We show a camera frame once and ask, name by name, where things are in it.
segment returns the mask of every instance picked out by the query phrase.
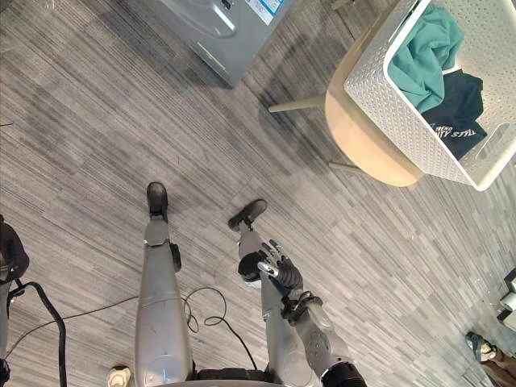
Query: dark t-shirt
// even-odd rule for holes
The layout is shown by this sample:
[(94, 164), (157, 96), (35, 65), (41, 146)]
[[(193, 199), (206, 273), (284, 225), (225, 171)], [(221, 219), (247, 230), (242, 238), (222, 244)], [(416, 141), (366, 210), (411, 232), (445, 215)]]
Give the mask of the dark t-shirt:
[(487, 136), (476, 123), (484, 111), (483, 82), (462, 70), (444, 76), (443, 102), (422, 114), (439, 138), (460, 159)]

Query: black cable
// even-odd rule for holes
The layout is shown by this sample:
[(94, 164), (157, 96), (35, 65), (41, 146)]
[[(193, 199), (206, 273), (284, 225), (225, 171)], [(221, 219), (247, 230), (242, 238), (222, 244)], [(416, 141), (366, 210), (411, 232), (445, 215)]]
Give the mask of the black cable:
[(54, 305), (50, 302), (45, 294), (43, 288), (37, 282), (28, 282), (26, 284), (22, 284), (21, 281), (16, 281), (19, 285), (18, 288), (13, 290), (13, 292), (21, 292), (28, 286), (32, 286), (38, 295), (40, 296), (41, 302), (45, 305), (50, 315), (54, 318), (54, 322), (57, 324), (59, 328), (59, 350), (58, 350), (58, 358), (59, 358), (59, 384), (60, 387), (66, 387), (66, 327), (63, 319), (59, 315), (59, 312), (54, 308)]
[[(132, 296), (132, 297), (126, 298), (125, 300), (118, 301), (118, 302), (115, 302), (113, 304), (109, 304), (109, 305), (103, 306), (103, 307), (95, 309), (95, 310), (90, 310), (90, 311), (82, 312), (82, 313), (78, 313), (78, 314), (72, 314), (70, 316), (63, 317), (62, 319), (63, 320), (68, 320), (69, 318), (81, 317), (81, 316), (86, 316), (87, 314), (92, 314), (92, 313), (100, 312), (101, 310), (109, 309), (109, 308), (112, 308), (113, 306), (117, 306), (117, 305), (123, 304), (124, 302), (130, 301), (130, 300), (134, 300), (135, 298), (138, 298), (138, 296)], [(46, 327), (47, 325), (53, 324), (55, 322), (56, 322), (56, 320), (48, 321), (48, 322), (46, 322), (44, 324), (41, 324), (41, 325), (39, 325), (39, 326), (37, 326), (35, 328), (30, 329), (29, 331), (27, 331), (24, 334), (22, 334), (21, 336), (19, 336), (18, 339), (16, 340), (16, 342), (10, 348), (10, 350), (7, 351), (6, 359), (16, 349), (16, 347), (18, 347), (18, 344), (20, 344), (22, 342), (22, 340), (25, 339), (27, 336), (29, 336), (32, 332), (37, 331), (38, 329)]]
[[(216, 289), (216, 288), (212, 288), (211, 286), (203, 286), (201, 288), (197, 288), (195, 290), (192, 290), (190, 293), (188, 293), (188, 295), (183, 298), (183, 301), (185, 302), (185, 308), (188, 307), (188, 312), (186, 312), (185, 310), (185, 314), (186, 314), (186, 325), (188, 326), (188, 328), (193, 332), (193, 333), (197, 333), (199, 332), (199, 323), (197, 321), (197, 319), (195, 318), (195, 316), (192, 314), (192, 308), (190, 307), (190, 304), (188, 303), (188, 300), (197, 292), (200, 292), (201, 290), (213, 290), (214, 292), (218, 293), (218, 295), (221, 297), (221, 299), (223, 300), (223, 303), (224, 303), (224, 310), (223, 310), (223, 315), (222, 316), (210, 316), (210, 317), (206, 317), (204, 319), (204, 325), (206, 325), (207, 327), (213, 327), (215, 325), (219, 325), (221, 322), (225, 322), (227, 327), (229, 328), (229, 330), (231, 331), (231, 333), (233, 335), (236, 336), (236, 338), (242, 343), (242, 346), (243, 346), (243, 349), (245, 349), (245, 352), (248, 353), (248, 356), (249, 356), (249, 359), (251, 360), (251, 363), (252, 363), (252, 366), (254, 367), (255, 371), (258, 370), (258, 367), (256, 367), (256, 363), (255, 363), (255, 360), (253, 359), (252, 355), (251, 355), (251, 352), (249, 351), (249, 348), (248, 346), (246, 345), (246, 343), (243, 341), (243, 339), (240, 337), (240, 335), (238, 333), (235, 332), (235, 330), (231, 327), (230, 323), (226, 320), (226, 313), (227, 313), (227, 302), (226, 302), (226, 298), (224, 297), (224, 295), (220, 292), (220, 290)], [(195, 329), (193, 329), (191, 326), (190, 326), (190, 322), (191, 321), (195, 321), (195, 325), (197, 326)]]
[[(23, 285), (23, 287), (27, 286), (27, 285), (31, 285), (31, 284), (35, 284), (35, 282), (28, 282), (26, 283), (25, 285)], [(188, 303), (188, 300), (197, 292), (201, 291), (201, 290), (213, 290), (215, 291), (216, 293), (218, 293), (218, 295), (221, 297), (221, 299), (223, 300), (223, 304), (224, 304), (224, 309), (223, 309), (223, 315), (222, 316), (210, 316), (210, 317), (207, 317), (204, 319), (204, 325), (206, 325), (207, 327), (213, 327), (215, 325), (219, 325), (221, 322), (224, 322), (227, 327), (229, 328), (229, 330), (231, 331), (231, 333), (233, 335), (236, 336), (236, 338), (242, 343), (242, 346), (243, 348), (245, 349), (245, 352), (248, 354), (249, 356), (249, 359), (251, 360), (251, 363), (252, 363), (252, 366), (254, 367), (255, 370), (257, 370), (258, 368), (256, 367), (256, 363), (252, 357), (252, 354), (251, 352), (249, 351), (249, 348), (248, 346), (246, 345), (246, 343), (243, 341), (242, 337), (240, 337), (240, 335), (238, 333), (236, 333), (236, 331), (233, 329), (233, 327), (231, 326), (231, 324), (226, 320), (226, 313), (227, 313), (227, 302), (226, 302), (226, 298), (224, 297), (224, 295), (220, 292), (220, 290), (216, 289), (216, 288), (213, 288), (211, 286), (203, 286), (201, 288), (197, 288), (195, 290), (193, 290), (192, 292), (190, 292), (185, 298), (182, 298), (183, 302), (185, 303), (184, 305), (184, 308), (185, 308), (185, 314), (186, 314), (186, 325), (188, 326), (188, 328), (193, 332), (193, 333), (198, 333), (199, 332), (199, 324), (198, 324), (198, 320), (197, 318), (194, 316), (194, 314), (192, 313), (192, 308), (190, 306), (190, 304)], [(87, 312), (82, 312), (82, 313), (78, 313), (78, 314), (72, 314), (72, 315), (69, 315), (67, 317), (64, 317), (64, 318), (61, 318), (59, 316), (59, 314), (57, 314), (59, 316), (59, 319), (62, 321), (64, 320), (68, 320), (70, 318), (76, 318), (76, 317), (81, 317), (81, 316), (85, 316), (87, 314), (92, 314), (92, 313), (96, 313), (96, 312), (100, 312), (102, 310), (106, 310), (106, 309), (109, 309), (109, 308), (112, 308), (114, 306), (117, 306), (117, 305), (120, 305), (124, 302), (128, 302), (130, 300), (134, 300), (135, 298), (138, 298), (138, 296), (132, 296), (132, 297), (129, 297), (129, 298), (126, 298), (124, 300), (121, 300), (121, 301), (118, 301), (118, 302), (115, 302), (113, 304), (109, 304), (109, 305), (106, 305), (106, 306), (103, 306), (103, 307), (100, 307), (98, 309), (95, 309), (95, 310), (89, 310)], [(195, 324), (196, 324), (196, 328), (193, 329), (192, 326), (190, 325), (190, 323), (194, 321)], [(43, 327), (46, 327), (50, 324), (53, 324), (53, 323), (58, 323), (57, 321), (57, 318), (54, 317), (54, 320), (52, 321), (48, 321), (46, 323), (43, 323), (37, 327), (34, 327), (32, 329), (30, 329), (29, 331), (23, 333), (17, 340), (16, 342), (12, 345), (12, 347), (10, 348), (10, 350), (7, 352), (6, 354), (6, 359), (7, 357), (9, 357), (9, 355), (16, 349), (16, 347), (18, 347), (18, 345), (27, 337), (29, 336), (32, 332), (35, 332), (35, 331), (38, 331), (39, 329), (43, 328)]]

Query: person's foot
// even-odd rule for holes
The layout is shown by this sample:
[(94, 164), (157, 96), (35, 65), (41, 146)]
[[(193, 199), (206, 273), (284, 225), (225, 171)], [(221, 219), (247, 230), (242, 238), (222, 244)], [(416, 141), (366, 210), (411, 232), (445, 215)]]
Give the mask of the person's foot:
[(466, 334), (466, 343), (473, 350), (475, 359), (480, 362), (492, 360), (497, 355), (496, 345), (492, 345), (489, 341), (475, 332), (468, 332)]
[(107, 387), (128, 387), (131, 370), (125, 365), (113, 367), (107, 374)]

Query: washing machine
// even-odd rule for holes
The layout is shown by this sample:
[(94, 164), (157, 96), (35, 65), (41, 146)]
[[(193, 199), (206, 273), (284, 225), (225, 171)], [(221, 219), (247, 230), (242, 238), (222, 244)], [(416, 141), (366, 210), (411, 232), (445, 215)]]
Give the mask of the washing machine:
[(294, 0), (146, 0), (228, 85), (238, 84)]

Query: white plastic basket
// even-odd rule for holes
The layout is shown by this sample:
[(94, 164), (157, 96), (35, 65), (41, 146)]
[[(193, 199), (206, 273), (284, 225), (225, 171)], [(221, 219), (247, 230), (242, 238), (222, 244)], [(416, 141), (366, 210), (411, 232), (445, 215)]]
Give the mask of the white plastic basket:
[(487, 189), (516, 153), (516, 10), (511, 0), (436, 0), (465, 32), (456, 62), (484, 81), (488, 133), (458, 161), (390, 79), (387, 67), (430, 0), (400, 0), (344, 83), (373, 122), (423, 172)]

